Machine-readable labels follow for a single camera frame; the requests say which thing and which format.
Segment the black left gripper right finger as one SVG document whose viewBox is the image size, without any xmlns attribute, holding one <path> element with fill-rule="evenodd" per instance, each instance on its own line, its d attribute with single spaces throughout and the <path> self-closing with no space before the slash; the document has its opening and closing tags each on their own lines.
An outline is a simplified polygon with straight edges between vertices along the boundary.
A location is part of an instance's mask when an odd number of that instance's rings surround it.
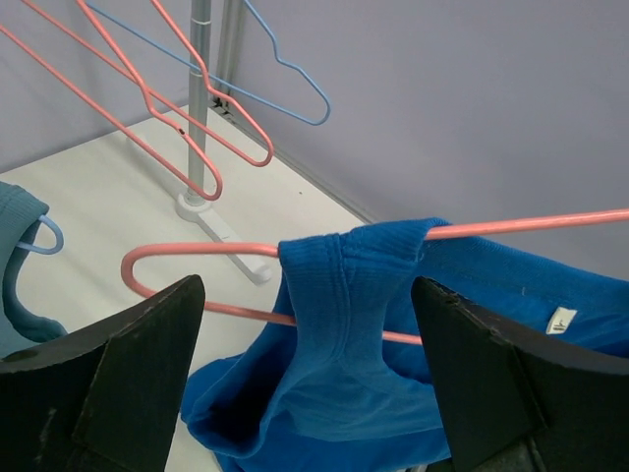
<svg viewBox="0 0 629 472">
<path fill-rule="evenodd" d="M 450 458 L 431 471 L 625 471 L 628 361 L 418 278 L 412 302 Z"/>
</svg>

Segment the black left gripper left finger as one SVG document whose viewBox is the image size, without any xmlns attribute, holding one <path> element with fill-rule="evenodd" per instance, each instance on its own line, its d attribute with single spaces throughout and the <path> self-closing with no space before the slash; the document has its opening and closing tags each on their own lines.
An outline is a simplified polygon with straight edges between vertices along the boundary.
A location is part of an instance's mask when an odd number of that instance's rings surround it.
<svg viewBox="0 0 629 472">
<path fill-rule="evenodd" d="M 204 295 L 190 275 L 2 359 L 2 470 L 164 470 Z"/>
</svg>

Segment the royal blue tank top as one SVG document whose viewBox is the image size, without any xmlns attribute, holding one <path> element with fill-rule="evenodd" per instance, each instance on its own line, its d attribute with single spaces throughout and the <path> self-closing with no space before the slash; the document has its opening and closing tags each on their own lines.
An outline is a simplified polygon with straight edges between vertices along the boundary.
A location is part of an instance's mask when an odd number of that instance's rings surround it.
<svg viewBox="0 0 629 472">
<path fill-rule="evenodd" d="M 225 471 L 395 471 L 449 456 L 419 345 L 363 321 L 268 324 L 194 372 L 181 417 Z"/>
</svg>

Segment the pink hanger of green top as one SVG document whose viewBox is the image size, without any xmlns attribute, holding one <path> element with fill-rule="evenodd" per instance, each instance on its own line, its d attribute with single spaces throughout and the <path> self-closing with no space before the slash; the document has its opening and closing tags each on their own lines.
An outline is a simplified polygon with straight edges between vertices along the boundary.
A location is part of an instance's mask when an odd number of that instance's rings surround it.
<svg viewBox="0 0 629 472">
<path fill-rule="evenodd" d="M 1 24 L 34 53 L 125 125 L 149 117 L 139 87 L 80 45 L 84 39 L 109 58 L 114 51 L 74 1 L 41 1 L 59 28 L 20 1 L 1 4 Z M 145 84 L 169 100 L 189 98 L 189 69 L 104 22 Z M 1 169 L 9 171 L 102 136 L 113 125 L 58 81 L 7 36 L 1 38 Z"/>
</svg>

